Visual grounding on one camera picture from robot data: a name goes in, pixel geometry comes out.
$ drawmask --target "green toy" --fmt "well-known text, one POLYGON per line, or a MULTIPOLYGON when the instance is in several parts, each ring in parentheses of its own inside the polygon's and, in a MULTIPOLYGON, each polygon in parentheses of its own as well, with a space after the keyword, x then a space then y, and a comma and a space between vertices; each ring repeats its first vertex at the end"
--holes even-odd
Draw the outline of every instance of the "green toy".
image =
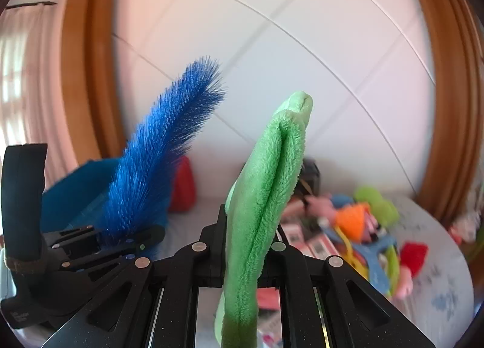
POLYGON ((257 278, 296 186, 312 107, 303 92, 279 107, 228 195, 227 267, 215 317, 223 348, 257 346, 257 278))
POLYGON ((398 261, 395 246, 388 247, 385 250, 385 256, 388 260, 387 276, 390 280, 390 295, 393 296, 400 277, 400 262, 398 261))
POLYGON ((357 188, 353 198, 357 202, 367 202, 370 205, 371 214, 385 228, 392 226, 400 218, 400 214, 393 202, 383 198, 374 187, 363 186, 357 188))

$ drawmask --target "blue bristles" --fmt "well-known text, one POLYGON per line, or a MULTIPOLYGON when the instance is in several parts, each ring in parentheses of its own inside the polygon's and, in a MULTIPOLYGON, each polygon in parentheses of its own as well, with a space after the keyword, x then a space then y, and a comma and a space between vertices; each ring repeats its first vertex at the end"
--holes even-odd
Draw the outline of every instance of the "blue bristles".
POLYGON ((119 161, 105 206, 104 244, 166 223, 180 157, 224 98, 219 66, 202 57, 159 97, 119 161))

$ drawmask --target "curtain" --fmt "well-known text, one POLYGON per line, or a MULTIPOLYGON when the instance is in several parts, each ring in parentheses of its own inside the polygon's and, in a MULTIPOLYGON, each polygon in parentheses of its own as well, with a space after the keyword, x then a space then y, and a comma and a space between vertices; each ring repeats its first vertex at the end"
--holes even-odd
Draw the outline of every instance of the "curtain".
POLYGON ((0 173, 8 145, 46 142, 46 189, 68 172, 56 136, 49 81, 54 10, 54 5, 37 4, 0 15, 0 173))

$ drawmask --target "metal rivet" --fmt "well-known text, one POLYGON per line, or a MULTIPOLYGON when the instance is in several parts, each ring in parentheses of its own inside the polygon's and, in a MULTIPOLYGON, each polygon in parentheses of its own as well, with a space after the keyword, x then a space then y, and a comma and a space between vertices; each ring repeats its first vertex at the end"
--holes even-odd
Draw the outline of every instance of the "metal rivet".
POLYGON ((135 261, 135 265, 137 268, 146 268, 149 265, 149 259, 142 256, 135 261))
POLYGON ((343 260, 339 256, 332 256, 329 260, 329 263, 334 268, 339 268, 343 266, 343 260))
POLYGON ((270 246, 274 251, 284 251, 286 249, 286 245, 282 242, 274 242, 270 246))
POLYGON ((204 242, 196 242, 192 244, 192 250, 196 252, 203 251, 207 248, 207 245, 204 242))

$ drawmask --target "blue toy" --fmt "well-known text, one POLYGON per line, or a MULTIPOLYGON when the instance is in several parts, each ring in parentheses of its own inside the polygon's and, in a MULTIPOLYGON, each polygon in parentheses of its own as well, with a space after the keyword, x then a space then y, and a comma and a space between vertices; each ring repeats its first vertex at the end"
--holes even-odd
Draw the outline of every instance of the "blue toy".
POLYGON ((104 244, 118 244, 155 223, 166 224, 178 161, 224 98, 218 68, 203 57, 190 64, 139 124, 110 184, 104 244))
POLYGON ((335 209, 341 209, 346 205, 352 205, 355 201, 346 194, 334 194, 331 195, 331 203, 335 209))
MULTIPOLYGON (((330 240, 337 243, 343 243, 341 237, 332 228, 325 228, 324 233, 326 233, 330 240)), ((382 295, 386 295, 390 291, 390 281, 378 262, 378 254, 385 251, 390 246, 395 245, 396 239, 390 235, 385 235, 377 242, 370 244, 357 244, 352 242, 353 249, 365 258, 370 284, 382 295)))

